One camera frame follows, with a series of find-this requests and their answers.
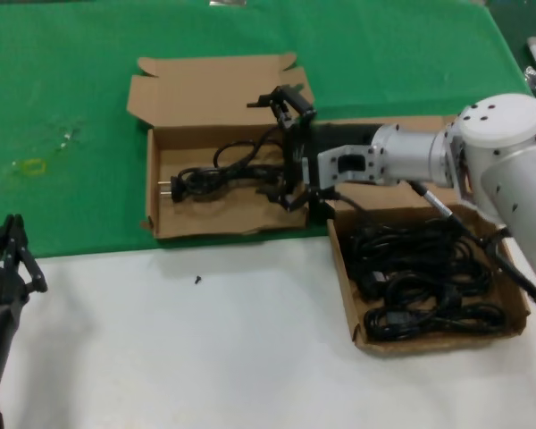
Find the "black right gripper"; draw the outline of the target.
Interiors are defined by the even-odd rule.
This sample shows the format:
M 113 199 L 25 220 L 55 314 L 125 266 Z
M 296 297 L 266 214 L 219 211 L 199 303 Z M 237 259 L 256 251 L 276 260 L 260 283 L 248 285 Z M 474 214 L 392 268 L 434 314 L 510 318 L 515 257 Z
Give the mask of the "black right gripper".
M 330 189 L 343 182 L 373 182 L 377 149 L 377 123 L 322 123 L 310 125 L 316 110 L 290 85 L 277 86 L 260 95 L 247 108 L 270 108 L 278 127 L 284 131 L 284 189 L 292 193 L 300 183 L 315 189 Z M 297 197 L 284 189 L 262 186 L 256 190 L 268 201 L 291 213 L 305 206 L 314 196 L 310 189 Z

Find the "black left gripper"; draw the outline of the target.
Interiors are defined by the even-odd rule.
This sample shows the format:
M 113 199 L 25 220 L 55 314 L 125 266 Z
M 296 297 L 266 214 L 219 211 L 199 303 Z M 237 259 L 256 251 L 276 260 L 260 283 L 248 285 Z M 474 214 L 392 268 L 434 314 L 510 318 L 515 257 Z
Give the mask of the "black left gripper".
M 0 261 L 6 247 L 9 264 L 0 266 L 0 382 L 13 336 L 20 324 L 21 310 L 29 299 L 28 293 L 45 293 L 48 290 L 46 278 L 29 251 L 29 239 L 20 214 L 7 215 L 0 225 Z M 20 263 L 23 263 L 31 279 L 26 285 L 19 275 Z

